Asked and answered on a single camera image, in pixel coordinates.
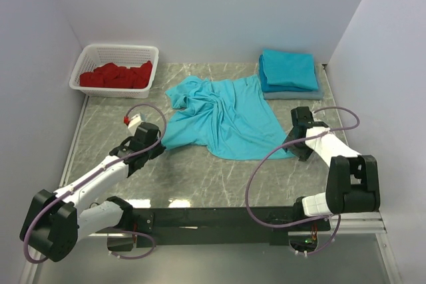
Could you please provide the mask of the folded turquoise top shirt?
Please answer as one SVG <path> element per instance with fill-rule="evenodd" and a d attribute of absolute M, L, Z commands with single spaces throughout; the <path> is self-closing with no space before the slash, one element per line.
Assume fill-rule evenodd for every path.
<path fill-rule="evenodd" d="M 314 56 L 264 49 L 264 72 L 268 84 L 316 90 Z"/>

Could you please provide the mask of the black base beam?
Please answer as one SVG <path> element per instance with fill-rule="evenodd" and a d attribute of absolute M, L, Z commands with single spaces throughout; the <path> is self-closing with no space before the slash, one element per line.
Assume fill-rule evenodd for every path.
<path fill-rule="evenodd" d="M 152 236 L 157 245 L 268 243 L 287 245 L 290 232 L 329 231 L 321 218 L 286 228 L 256 223 L 246 208 L 136 208 L 124 227 Z"/>

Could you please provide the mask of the aluminium rail frame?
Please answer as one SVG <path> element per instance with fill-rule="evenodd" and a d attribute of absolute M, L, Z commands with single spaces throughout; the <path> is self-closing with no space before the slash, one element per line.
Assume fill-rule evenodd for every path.
<path fill-rule="evenodd" d="M 147 237 L 155 227 L 253 227 L 272 229 L 309 227 L 329 223 L 346 213 L 376 212 L 380 206 L 377 161 L 345 145 L 335 130 L 316 120 L 306 106 L 292 109 L 292 130 L 280 149 L 305 161 L 317 154 L 328 166 L 326 190 L 299 198 L 293 206 L 252 208 L 166 208 L 136 209 L 111 197 L 91 207 L 104 191 L 128 178 L 149 160 L 161 155 L 165 128 L 144 122 L 141 117 L 125 118 L 129 136 L 94 169 L 55 195 L 70 206 L 80 236 L 115 227 L 121 233 L 137 232 Z"/>

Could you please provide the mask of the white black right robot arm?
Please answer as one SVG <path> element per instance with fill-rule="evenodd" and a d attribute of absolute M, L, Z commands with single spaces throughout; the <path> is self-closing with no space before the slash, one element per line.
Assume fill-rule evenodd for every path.
<path fill-rule="evenodd" d="M 325 191 L 296 200 L 292 222 L 307 230 L 317 216 L 376 212 L 380 207 L 377 160 L 344 144 L 307 106 L 291 110 L 292 125 L 282 149 L 305 162 L 316 153 L 327 165 Z"/>

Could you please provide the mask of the folded blue middle shirt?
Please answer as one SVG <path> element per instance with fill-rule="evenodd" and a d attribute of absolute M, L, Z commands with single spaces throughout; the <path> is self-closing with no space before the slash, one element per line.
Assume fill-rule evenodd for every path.
<path fill-rule="evenodd" d="M 300 88 L 297 86 L 281 86 L 281 85 L 268 84 L 267 77 L 264 72 L 264 57 L 263 55 L 260 55 L 259 57 L 258 75 L 260 78 L 260 85 L 262 88 L 262 92 L 319 92 L 319 91 L 322 91 L 323 89 L 318 80 L 317 73 L 314 72 L 314 74 L 315 74 L 315 80 L 317 82 L 317 87 L 318 87 L 316 90 Z"/>

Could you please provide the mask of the white plastic laundry basket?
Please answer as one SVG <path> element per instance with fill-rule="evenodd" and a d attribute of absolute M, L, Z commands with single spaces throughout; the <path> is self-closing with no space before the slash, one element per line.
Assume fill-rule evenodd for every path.
<path fill-rule="evenodd" d="M 92 44 L 80 54 L 69 79 L 69 86 L 88 96 L 107 98 L 147 98 L 152 87 L 158 66 L 159 50 L 153 46 Z M 150 61 L 152 71 L 145 88 L 99 88 L 80 85 L 80 75 L 92 72 L 107 63 L 120 67 L 139 67 Z"/>

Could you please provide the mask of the turquoise t shirt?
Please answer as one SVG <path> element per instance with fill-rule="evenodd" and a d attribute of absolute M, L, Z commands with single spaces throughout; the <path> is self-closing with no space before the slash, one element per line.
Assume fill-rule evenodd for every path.
<path fill-rule="evenodd" d="M 176 111 L 162 139 L 169 150 L 195 145 L 225 160 L 261 160 L 287 137 L 256 75 L 219 81 L 189 76 L 166 95 Z"/>

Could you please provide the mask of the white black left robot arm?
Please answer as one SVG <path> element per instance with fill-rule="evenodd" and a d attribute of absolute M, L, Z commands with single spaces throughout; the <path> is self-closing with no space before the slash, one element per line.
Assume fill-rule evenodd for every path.
<path fill-rule="evenodd" d="M 54 192 L 41 190 L 32 199 L 19 234 L 25 257 L 34 262 L 29 247 L 45 259 L 64 259 L 86 236 L 107 228 L 136 231 L 133 206 L 112 196 L 97 206 L 93 202 L 115 184 L 129 178 L 165 148 L 155 124 L 142 122 L 132 136 L 113 148 L 100 164 L 71 184 Z"/>

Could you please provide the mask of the red t shirt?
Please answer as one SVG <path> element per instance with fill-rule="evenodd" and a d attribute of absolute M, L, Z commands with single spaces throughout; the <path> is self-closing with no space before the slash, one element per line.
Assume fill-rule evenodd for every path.
<path fill-rule="evenodd" d="M 129 68 L 107 63 L 95 68 L 92 72 L 81 74 L 79 84 L 95 88 L 144 89 L 148 86 L 151 72 L 151 61 L 147 61 L 140 67 Z"/>

